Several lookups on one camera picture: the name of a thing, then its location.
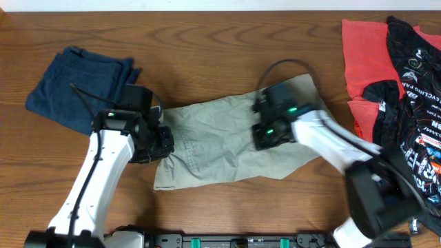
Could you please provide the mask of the black printed cycling jersey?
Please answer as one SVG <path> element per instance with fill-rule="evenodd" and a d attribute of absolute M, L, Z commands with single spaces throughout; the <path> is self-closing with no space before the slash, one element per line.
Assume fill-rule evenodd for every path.
<path fill-rule="evenodd" d="M 419 221 L 440 233 L 440 50 L 408 23 L 387 18 L 387 52 L 398 79 L 368 85 L 363 99 L 378 103 L 374 143 L 404 154 L 427 215 Z"/>

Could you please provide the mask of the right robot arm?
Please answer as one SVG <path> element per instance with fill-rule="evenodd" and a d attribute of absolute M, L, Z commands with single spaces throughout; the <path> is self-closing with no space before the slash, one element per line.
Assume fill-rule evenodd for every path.
<path fill-rule="evenodd" d="M 252 127 L 258 150 L 299 143 L 344 175 L 350 217 L 333 231 L 334 247 L 384 242 L 387 231 L 424 212 L 424 200 L 397 152 L 358 138 L 310 105 L 256 103 L 252 111 L 259 115 Z"/>

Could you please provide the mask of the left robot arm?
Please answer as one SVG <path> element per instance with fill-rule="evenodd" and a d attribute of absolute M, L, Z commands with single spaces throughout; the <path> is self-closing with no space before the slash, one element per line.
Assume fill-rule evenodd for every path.
<path fill-rule="evenodd" d="M 105 233 L 108 209 L 128 163 L 150 163 L 172 153 L 162 109 L 146 113 L 103 110 L 93 123 L 84 163 L 63 206 L 45 231 L 30 231 L 24 247 L 154 247 L 155 237 L 127 225 Z"/>

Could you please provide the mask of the khaki green shorts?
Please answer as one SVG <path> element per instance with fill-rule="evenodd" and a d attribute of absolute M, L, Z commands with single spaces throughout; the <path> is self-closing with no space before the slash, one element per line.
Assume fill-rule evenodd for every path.
<path fill-rule="evenodd" d="M 255 93 L 165 110 L 163 123 L 172 130 L 174 152 L 159 163 L 156 190 L 175 190 L 230 183 L 264 176 L 283 179 L 318 157 L 297 143 L 256 150 L 252 125 Z"/>

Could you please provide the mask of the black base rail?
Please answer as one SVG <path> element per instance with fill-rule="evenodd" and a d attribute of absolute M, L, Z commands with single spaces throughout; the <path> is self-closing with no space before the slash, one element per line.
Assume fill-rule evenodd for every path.
<path fill-rule="evenodd" d="M 332 235 L 300 232 L 291 236 L 188 236 L 149 234 L 144 229 L 122 226 L 104 238 L 106 247 L 144 248 L 326 248 L 338 247 Z"/>

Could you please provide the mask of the folded navy blue garment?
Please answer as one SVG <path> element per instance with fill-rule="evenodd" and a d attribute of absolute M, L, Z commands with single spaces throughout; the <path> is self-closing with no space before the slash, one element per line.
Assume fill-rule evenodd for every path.
<path fill-rule="evenodd" d="M 66 47 L 29 93 L 25 108 L 89 136 L 94 117 L 116 106 L 123 88 L 135 83 L 140 73 L 133 58 L 115 59 Z"/>

